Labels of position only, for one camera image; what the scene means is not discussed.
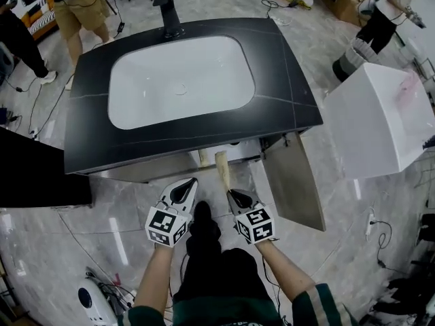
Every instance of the faucet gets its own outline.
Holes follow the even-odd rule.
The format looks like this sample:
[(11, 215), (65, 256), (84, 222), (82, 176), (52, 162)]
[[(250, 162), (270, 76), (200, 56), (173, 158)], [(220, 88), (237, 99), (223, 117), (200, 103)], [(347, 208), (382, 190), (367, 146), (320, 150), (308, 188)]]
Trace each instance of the faucet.
[(154, 0), (153, 6), (160, 6), (162, 12), (164, 37), (176, 37), (183, 29), (181, 28), (174, 0)]

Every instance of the floor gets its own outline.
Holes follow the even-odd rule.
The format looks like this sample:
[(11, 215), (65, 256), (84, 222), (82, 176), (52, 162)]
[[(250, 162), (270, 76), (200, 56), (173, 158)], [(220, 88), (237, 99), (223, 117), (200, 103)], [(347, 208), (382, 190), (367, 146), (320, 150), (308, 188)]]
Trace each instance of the floor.
[[(160, 10), (152, 7), (150, 0), (116, 1), (126, 23), (119, 37), (161, 26)], [(265, 17), (267, 10), (261, 0), (175, 0), (175, 4), (182, 22)], [(360, 180), (361, 195), (357, 198), (354, 182), (343, 176), (343, 167), (328, 130), (323, 100), (339, 85), (331, 64), (343, 53), (358, 28), (335, 19), (320, 0), (315, 0), (311, 11), (278, 9), (273, 10), (271, 16), (281, 24), (288, 24), (280, 29), (310, 83), (326, 122), (304, 133), (302, 142), (315, 176), (327, 230), (319, 232), (280, 219), (277, 221), (280, 240), (276, 245), (316, 281), (328, 283), (333, 294), (345, 302), (358, 319), (366, 313), (370, 301), (382, 292), (381, 283), (395, 274), (377, 265), (378, 237), (387, 228), (379, 224), (366, 238), (368, 214), (374, 210), (377, 219), (388, 221), (393, 227), (391, 243), (381, 251), (381, 257), (390, 268), (405, 270), (409, 259), (426, 248), (422, 243), (416, 250), (414, 241), (419, 214), (430, 211), (425, 202), (433, 194), (429, 181), (435, 164), (434, 153), (427, 152), (402, 173)], [(118, 16), (108, 19), (113, 35), (118, 24)], [(85, 50), (99, 42), (87, 31), (82, 31), (82, 37)], [(0, 103), (23, 116), (18, 133), (24, 136), (29, 135), (29, 129), (45, 122), (71, 75), (67, 49), (59, 32), (43, 40), (39, 48), (59, 76), (53, 84), (43, 87), (32, 118), (30, 112), (38, 85), (25, 93), (15, 93), (6, 85), (0, 90)], [(381, 58), (385, 65), (400, 67), (395, 41)], [(34, 74), (24, 64), (19, 64), (10, 82), (26, 88), (33, 78)], [(40, 135), (44, 143), (63, 147), (66, 103), (64, 94)], [(263, 202), (276, 211), (261, 162), (233, 166), (230, 173), (233, 187), (256, 190)], [(228, 203), (217, 172), (208, 170), (194, 176), (199, 180), (197, 199), (211, 204), (213, 217), (222, 229), (222, 246), (225, 249), (242, 247), (260, 264), (255, 247), (248, 246), (232, 228), (232, 216), (228, 214)], [(162, 189), (174, 180), (176, 178), (143, 185), (91, 179), (94, 195), (91, 209), (1, 209), (1, 257), (16, 294), (31, 315), (45, 326), (89, 325), (76, 294), (86, 266), (97, 274), (107, 274), (112, 280), (117, 274), (124, 287), (136, 289), (153, 251), (143, 231), (148, 209), (155, 204)], [(432, 198), (433, 195), (429, 207), (435, 207)], [(186, 252), (186, 239), (187, 236), (175, 250), (172, 291), (179, 287), (179, 267)], [(259, 271), (275, 299), (278, 291), (265, 281), (261, 266)], [(290, 302), (282, 294), (279, 299), (281, 313), (291, 321)]]

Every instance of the marble countertop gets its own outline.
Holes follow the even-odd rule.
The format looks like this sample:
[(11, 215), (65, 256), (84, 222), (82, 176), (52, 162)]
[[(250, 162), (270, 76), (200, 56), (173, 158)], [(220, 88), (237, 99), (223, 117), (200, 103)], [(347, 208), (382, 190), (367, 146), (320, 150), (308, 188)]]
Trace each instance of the marble countertop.
[(231, 111), (121, 130), (107, 112), (114, 63), (172, 39), (159, 28), (109, 43), (82, 55), (77, 64), (65, 131), (66, 173), (93, 173), (323, 123), (302, 69), (273, 20), (226, 18), (182, 26), (185, 33), (176, 40), (225, 35), (240, 43), (256, 87), (253, 99)]

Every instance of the person in khaki shorts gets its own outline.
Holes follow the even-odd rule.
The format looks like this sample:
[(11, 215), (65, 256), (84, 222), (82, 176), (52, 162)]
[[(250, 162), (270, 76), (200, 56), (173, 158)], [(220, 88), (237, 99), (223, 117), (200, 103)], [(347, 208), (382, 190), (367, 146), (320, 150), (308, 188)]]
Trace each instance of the person in khaki shorts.
[[(67, 41), (69, 55), (73, 62), (73, 71), (80, 55), (83, 53), (82, 40), (79, 31), (83, 26), (86, 30), (93, 31), (103, 43), (112, 42), (105, 24), (109, 16), (109, 8), (105, 0), (54, 0), (54, 15), (62, 37)], [(66, 90), (73, 84), (71, 77)]]

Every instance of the cardboard box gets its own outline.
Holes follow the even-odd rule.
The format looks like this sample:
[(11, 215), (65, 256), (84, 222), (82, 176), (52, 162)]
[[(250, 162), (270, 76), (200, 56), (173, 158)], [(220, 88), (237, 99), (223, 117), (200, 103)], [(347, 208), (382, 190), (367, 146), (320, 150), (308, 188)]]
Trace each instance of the cardboard box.
[(322, 0), (326, 7), (339, 19), (344, 22), (352, 23), (356, 26), (364, 26), (368, 18), (360, 16), (358, 18), (358, 5), (362, 0)]

